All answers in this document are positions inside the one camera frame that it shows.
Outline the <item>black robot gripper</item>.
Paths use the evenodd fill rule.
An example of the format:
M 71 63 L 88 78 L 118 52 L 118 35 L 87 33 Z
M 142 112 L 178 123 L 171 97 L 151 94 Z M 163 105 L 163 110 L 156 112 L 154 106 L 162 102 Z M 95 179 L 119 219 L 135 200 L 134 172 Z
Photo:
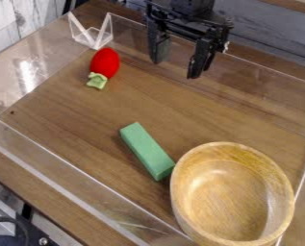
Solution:
M 195 41 L 186 77 L 197 79 L 213 62 L 217 51 L 225 52 L 234 24 L 214 12 L 215 0 L 146 0 L 150 58 L 160 63 L 168 58 L 168 33 Z

